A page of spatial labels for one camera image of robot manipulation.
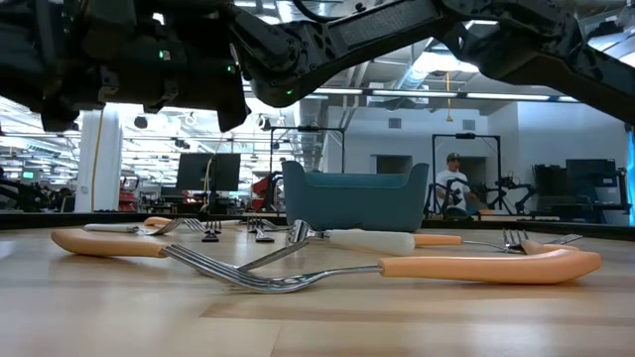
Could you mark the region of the black rig frame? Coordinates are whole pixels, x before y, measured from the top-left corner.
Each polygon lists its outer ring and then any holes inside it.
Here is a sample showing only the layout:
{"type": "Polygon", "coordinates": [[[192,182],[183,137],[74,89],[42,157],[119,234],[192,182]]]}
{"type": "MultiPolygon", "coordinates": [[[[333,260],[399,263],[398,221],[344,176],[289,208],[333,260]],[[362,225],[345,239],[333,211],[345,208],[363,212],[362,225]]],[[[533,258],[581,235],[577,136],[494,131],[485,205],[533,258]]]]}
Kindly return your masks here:
{"type": "MultiPolygon", "coordinates": [[[[476,140],[476,139],[482,139],[484,142],[487,142],[488,140],[493,140],[496,144],[496,147],[493,149],[495,155],[496,155],[496,180],[497,180],[497,184],[492,187],[492,190],[496,193],[498,193],[499,195],[501,195],[503,193],[503,189],[502,189],[502,184],[500,183],[500,180],[502,179],[502,156],[500,153],[500,149],[501,149],[501,138],[497,135],[479,135],[479,134],[475,134],[475,133],[469,133],[469,132],[465,132],[465,133],[456,133],[456,134],[434,134],[432,137],[433,140],[433,155],[436,154],[437,152],[437,139],[438,138],[454,138],[457,140],[476,140]]],[[[461,167],[461,160],[464,158],[464,155],[459,154],[460,155],[460,167],[461,167]]],[[[471,188],[471,191],[477,196],[477,199],[474,201],[469,201],[467,203],[467,208],[468,206],[472,203],[472,204],[476,204],[478,209],[475,211],[476,215],[480,215],[481,214],[481,210],[482,210],[482,206],[484,206],[486,209],[489,208],[490,204],[486,203],[484,200],[480,199],[480,196],[478,195],[479,190],[476,188],[475,185],[471,184],[470,181],[467,179],[468,181],[468,185],[471,188]]]]}

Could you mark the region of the silver ribbed ventilation duct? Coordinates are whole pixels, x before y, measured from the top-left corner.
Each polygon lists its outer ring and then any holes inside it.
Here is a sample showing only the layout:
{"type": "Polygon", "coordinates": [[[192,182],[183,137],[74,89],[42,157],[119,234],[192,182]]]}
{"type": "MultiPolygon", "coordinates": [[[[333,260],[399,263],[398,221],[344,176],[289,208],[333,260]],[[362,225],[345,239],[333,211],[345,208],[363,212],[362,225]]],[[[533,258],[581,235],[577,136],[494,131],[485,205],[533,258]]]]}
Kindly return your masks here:
{"type": "MultiPolygon", "coordinates": [[[[303,99],[295,111],[296,125],[326,128],[328,126],[328,102],[326,99],[303,99]]],[[[324,131],[299,132],[298,142],[302,151],[304,168],[317,169],[321,160],[324,131]]]]}

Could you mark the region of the black aluminium table frame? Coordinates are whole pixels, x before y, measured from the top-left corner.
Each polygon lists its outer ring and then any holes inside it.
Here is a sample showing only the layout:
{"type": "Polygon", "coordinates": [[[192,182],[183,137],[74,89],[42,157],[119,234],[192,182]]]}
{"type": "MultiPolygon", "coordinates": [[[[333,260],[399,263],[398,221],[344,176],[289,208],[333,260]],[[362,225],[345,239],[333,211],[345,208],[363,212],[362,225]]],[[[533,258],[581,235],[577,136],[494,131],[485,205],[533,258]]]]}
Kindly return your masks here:
{"type": "MultiPolygon", "coordinates": [[[[141,222],[149,217],[150,214],[147,213],[132,212],[0,213],[0,230],[66,227],[88,223],[141,222]]],[[[635,243],[635,226],[614,226],[547,220],[423,220],[420,227],[426,229],[460,230],[517,229],[547,234],[579,234],[588,238],[635,243]]]]}

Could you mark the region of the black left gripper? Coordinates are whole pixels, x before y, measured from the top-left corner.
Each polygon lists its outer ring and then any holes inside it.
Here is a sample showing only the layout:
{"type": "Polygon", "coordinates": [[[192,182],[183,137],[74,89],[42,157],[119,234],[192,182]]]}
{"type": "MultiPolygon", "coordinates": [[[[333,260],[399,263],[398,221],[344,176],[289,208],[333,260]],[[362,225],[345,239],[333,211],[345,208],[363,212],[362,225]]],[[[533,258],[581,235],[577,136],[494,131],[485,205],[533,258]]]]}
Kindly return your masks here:
{"type": "Polygon", "coordinates": [[[46,81],[38,108],[47,132],[70,129],[82,110],[108,102],[158,112],[182,93],[182,43],[147,29],[38,22],[46,81]]]}

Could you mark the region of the long ceiling light strip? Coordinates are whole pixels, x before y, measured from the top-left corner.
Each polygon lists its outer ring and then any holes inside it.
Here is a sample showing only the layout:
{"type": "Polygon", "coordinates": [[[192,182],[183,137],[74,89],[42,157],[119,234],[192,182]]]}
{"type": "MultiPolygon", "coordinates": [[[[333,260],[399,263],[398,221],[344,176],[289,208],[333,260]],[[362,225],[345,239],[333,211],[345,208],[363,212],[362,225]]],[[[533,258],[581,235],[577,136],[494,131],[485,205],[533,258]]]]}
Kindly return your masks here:
{"type": "Polygon", "coordinates": [[[536,102],[560,102],[577,103],[577,100],[566,95],[545,94],[514,94],[514,93],[490,93],[490,92],[456,92],[456,91],[430,91],[430,90],[396,90],[373,88],[335,88],[320,87],[309,96],[327,95],[356,95],[378,97],[405,97],[405,98],[447,98],[470,100],[500,100],[500,101],[536,101],[536,102]]]}

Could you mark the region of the black monitor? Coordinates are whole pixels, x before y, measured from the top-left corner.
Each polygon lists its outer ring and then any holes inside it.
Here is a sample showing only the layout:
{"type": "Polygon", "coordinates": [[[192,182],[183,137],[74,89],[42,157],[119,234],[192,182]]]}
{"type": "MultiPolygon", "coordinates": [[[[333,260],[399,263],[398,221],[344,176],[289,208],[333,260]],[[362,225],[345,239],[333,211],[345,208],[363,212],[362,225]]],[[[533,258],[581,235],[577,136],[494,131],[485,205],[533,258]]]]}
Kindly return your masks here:
{"type": "Polygon", "coordinates": [[[236,191],[239,185],[240,164],[239,154],[181,154],[176,188],[236,191]]]}

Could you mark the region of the dark teal deep bin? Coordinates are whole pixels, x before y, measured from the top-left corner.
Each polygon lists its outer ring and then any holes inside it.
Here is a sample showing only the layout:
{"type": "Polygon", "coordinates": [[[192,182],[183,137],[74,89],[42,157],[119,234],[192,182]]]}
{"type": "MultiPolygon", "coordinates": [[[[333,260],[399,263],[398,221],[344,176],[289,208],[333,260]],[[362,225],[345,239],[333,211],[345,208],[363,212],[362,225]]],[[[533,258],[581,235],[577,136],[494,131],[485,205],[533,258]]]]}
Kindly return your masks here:
{"type": "Polygon", "coordinates": [[[352,229],[413,232],[421,227],[429,166],[406,174],[333,174],[282,164],[286,216],[318,230],[352,229]]]}

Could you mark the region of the blue light strip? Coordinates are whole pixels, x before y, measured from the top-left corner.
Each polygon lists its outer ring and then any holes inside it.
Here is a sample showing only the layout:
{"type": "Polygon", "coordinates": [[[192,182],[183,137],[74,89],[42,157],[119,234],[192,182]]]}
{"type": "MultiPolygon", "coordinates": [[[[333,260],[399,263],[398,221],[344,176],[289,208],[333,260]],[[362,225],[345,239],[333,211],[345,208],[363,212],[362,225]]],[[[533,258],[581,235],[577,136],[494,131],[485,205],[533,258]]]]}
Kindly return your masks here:
{"type": "Polygon", "coordinates": [[[631,205],[629,208],[629,225],[635,227],[635,129],[627,133],[626,192],[631,205]]]}

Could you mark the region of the person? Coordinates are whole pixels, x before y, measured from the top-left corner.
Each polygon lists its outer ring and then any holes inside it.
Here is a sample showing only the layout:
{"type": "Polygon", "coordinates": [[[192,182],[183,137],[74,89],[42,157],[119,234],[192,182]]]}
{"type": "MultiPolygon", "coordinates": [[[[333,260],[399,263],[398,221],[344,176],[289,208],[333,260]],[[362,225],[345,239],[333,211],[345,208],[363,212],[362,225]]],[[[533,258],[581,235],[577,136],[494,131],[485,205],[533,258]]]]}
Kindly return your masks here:
{"type": "MultiPolygon", "coordinates": [[[[467,176],[460,171],[460,155],[458,153],[449,154],[446,157],[446,168],[436,175],[436,182],[442,185],[445,185],[448,179],[463,179],[467,181],[467,176]]],[[[468,185],[468,181],[467,185],[464,186],[461,186],[459,183],[455,183],[453,185],[453,188],[457,187],[460,188],[461,192],[464,195],[463,202],[461,202],[458,206],[467,211],[467,203],[469,201],[476,200],[477,196],[471,191],[471,188],[468,185]]],[[[442,203],[444,195],[445,194],[440,189],[437,190],[438,203],[442,203]]]]}

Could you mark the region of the red equipment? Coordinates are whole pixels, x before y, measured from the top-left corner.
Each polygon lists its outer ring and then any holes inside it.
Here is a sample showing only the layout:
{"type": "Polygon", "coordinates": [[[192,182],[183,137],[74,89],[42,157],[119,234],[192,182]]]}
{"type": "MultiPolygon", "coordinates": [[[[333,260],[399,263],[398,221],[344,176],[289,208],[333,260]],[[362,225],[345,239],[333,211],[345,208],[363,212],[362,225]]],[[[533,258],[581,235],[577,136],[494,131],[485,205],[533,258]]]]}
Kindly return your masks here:
{"type": "Polygon", "coordinates": [[[280,209],[282,178],[280,171],[274,171],[251,186],[251,191],[256,195],[251,201],[251,208],[255,212],[277,212],[280,209]]]}
{"type": "Polygon", "coordinates": [[[137,212],[136,190],[139,186],[138,176],[121,177],[119,186],[118,210],[120,212],[137,212]]]}

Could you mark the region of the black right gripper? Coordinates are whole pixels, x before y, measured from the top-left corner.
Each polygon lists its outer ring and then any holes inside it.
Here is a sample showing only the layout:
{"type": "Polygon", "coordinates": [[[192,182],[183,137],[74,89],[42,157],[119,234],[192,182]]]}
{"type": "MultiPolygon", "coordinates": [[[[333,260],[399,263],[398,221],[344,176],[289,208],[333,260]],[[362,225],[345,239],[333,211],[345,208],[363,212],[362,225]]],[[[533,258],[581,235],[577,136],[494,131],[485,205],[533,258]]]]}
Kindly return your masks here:
{"type": "Polygon", "coordinates": [[[218,19],[185,17],[181,19],[181,41],[188,59],[181,105],[215,111],[222,133],[242,125],[250,110],[226,24],[218,19]]]}

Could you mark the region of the silver smooth ventilation duct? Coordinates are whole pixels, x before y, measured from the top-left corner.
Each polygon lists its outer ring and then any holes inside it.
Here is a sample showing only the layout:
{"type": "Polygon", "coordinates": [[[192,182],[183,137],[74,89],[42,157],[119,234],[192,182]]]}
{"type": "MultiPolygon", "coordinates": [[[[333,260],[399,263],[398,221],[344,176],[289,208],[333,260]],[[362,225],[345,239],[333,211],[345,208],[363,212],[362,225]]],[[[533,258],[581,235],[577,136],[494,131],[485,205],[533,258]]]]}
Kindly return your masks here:
{"type": "Polygon", "coordinates": [[[425,79],[427,77],[429,77],[430,75],[432,75],[435,72],[440,72],[441,74],[444,73],[449,73],[449,72],[453,72],[453,71],[433,71],[433,72],[429,72],[429,73],[421,73],[421,72],[417,72],[415,70],[412,70],[412,64],[413,62],[419,57],[420,55],[418,55],[417,57],[414,58],[414,60],[412,61],[412,63],[407,67],[403,77],[401,79],[398,79],[393,88],[394,89],[399,89],[399,90],[415,90],[415,89],[419,89],[422,85],[423,82],[425,81],[425,79]]]}

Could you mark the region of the orange-handled silver fork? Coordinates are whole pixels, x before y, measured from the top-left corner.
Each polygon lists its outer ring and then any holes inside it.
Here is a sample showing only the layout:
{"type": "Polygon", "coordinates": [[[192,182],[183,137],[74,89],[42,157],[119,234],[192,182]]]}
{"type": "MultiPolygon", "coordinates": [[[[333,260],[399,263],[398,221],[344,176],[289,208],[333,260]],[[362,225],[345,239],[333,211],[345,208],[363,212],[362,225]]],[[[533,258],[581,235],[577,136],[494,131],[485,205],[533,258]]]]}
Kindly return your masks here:
{"type": "Polygon", "coordinates": [[[523,240],[520,245],[526,255],[537,255],[542,253],[548,253],[556,250],[571,250],[578,251],[578,248],[571,245],[571,242],[581,239],[581,235],[567,235],[558,238],[552,243],[540,243],[538,241],[523,240]]]}
{"type": "Polygon", "coordinates": [[[205,233],[207,228],[205,225],[196,218],[165,218],[153,216],[144,221],[144,227],[150,228],[150,231],[146,231],[149,235],[163,235],[176,230],[181,225],[184,225],[192,232],[205,233]]]}
{"type": "Polygon", "coordinates": [[[601,268],[598,253],[558,249],[516,257],[381,258],[370,266],[338,268],[296,276],[266,278],[234,271],[226,280],[262,294],[297,292],[330,277],[378,274],[383,278],[421,278],[511,285],[556,285],[601,268]]]}
{"type": "Polygon", "coordinates": [[[529,239],[525,231],[504,229],[502,234],[503,243],[501,245],[484,241],[464,240],[456,235],[413,234],[413,238],[416,247],[478,245],[493,248],[503,253],[525,254],[522,243],[529,239]]]}
{"type": "Polygon", "coordinates": [[[51,238],[59,247],[76,255],[172,258],[204,276],[259,294],[291,293],[308,285],[294,278],[276,280],[245,273],[179,244],[98,235],[81,229],[54,229],[51,238]]]}

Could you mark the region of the white building pillar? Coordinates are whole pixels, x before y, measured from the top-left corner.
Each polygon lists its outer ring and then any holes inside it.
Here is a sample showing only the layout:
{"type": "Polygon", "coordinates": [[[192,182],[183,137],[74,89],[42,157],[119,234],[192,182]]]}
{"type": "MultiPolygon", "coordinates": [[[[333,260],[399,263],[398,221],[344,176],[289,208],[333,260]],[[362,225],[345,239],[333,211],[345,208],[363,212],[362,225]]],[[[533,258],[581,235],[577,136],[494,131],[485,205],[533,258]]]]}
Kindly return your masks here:
{"type": "Polygon", "coordinates": [[[81,113],[78,174],[74,211],[117,210],[121,174],[123,129],[117,111],[81,113]]]}

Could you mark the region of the black equipment rack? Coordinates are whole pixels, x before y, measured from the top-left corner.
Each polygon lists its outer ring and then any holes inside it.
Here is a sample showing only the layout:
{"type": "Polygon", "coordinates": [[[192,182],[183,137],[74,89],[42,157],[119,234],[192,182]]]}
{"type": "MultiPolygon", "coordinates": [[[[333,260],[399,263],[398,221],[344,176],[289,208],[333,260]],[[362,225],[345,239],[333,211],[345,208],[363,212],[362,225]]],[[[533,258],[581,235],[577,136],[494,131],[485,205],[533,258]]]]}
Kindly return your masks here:
{"type": "Polygon", "coordinates": [[[565,165],[534,165],[536,212],[560,221],[606,224],[607,211],[630,214],[624,168],[613,159],[567,159],[565,165]]]}

